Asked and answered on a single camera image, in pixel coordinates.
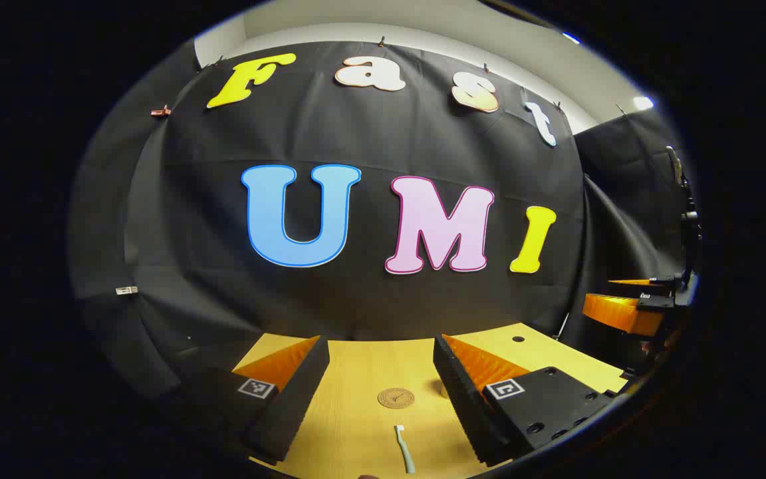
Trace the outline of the round brown coaster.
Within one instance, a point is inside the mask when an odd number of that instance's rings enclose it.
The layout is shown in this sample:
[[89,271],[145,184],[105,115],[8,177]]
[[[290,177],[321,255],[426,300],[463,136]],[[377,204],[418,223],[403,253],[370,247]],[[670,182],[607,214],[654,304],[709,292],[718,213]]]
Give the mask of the round brown coaster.
[[377,395],[380,405],[391,409],[404,409],[414,404],[416,395],[409,389],[389,388],[383,389]]

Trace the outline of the black backdrop cloth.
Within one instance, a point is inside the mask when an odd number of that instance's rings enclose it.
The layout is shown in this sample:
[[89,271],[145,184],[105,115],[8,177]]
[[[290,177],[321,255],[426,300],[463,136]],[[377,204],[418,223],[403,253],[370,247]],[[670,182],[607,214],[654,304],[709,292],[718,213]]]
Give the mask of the black backdrop cloth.
[[[172,114],[151,116],[164,105]],[[360,42],[286,45],[197,72],[185,46],[104,119],[77,173],[69,267],[83,318],[115,371],[155,397],[188,378],[184,357],[231,368],[258,338],[429,339],[523,323],[620,368],[617,331],[584,318],[613,279],[679,275],[684,195],[656,112],[575,134],[571,110],[520,82],[438,53]],[[325,164],[359,169],[343,249],[296,269],[249,241],[242,175],[296,173],[290,240],[319,235]],[[426,177],[451,213],[468,188],[493,194],[487,265],[423,261],[392,275],[405,208],[400,176]],[[118,296],[115,289],[137,286]]]

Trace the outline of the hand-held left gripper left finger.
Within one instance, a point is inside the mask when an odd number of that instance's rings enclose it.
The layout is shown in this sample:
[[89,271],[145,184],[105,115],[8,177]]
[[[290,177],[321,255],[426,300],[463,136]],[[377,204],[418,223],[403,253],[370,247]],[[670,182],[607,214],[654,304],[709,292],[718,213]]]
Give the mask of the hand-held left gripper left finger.
[[184,398],[223,448],[274,466],[286,459],[330,361],[317,335],[230,371],[200,368]]

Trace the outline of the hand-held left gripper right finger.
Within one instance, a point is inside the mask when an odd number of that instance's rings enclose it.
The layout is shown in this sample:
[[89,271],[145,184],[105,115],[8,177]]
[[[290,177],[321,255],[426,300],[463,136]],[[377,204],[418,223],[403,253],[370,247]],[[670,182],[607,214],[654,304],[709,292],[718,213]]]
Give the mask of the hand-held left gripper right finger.
[[486,466],[559,439],[616,397],[557,367],[529,371],[448,335],[435,338],[434,366],[473,451]]

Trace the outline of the pale green toothbrush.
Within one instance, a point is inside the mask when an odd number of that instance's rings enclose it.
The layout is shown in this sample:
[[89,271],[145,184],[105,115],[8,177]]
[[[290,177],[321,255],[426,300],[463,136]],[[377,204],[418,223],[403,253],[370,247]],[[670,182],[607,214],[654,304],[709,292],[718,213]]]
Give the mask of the pale green toothbrush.
[[408,475],[414,475],[416,473],[416,464],[414,464],[414,460],[412,458],[412,454],[410,452],[410,449],[408,448],[408,444],[404,437],[402,436],[402,433],[405,431],[405,427],[402,424],[396,424],[395,425],[395,433],[396,433],[396,442],[399,445],[399,448],[402,453],[402,460],[404,460],[404,468]]

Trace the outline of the wooden desktop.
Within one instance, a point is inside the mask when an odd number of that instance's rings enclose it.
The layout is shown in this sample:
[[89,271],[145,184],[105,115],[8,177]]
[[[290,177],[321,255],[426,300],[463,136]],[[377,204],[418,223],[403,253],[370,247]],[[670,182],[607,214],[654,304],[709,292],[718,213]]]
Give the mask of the wooden desktop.
[[[328,368],[276,471],[298,479],[468,479],[487,471],[439,393],[434,340],[329,340],[328,350]],[[380,391],[395,387],[414,392],[414,404],[380,405]],[[405,471],[396,424],[405,427],[414,475]]]

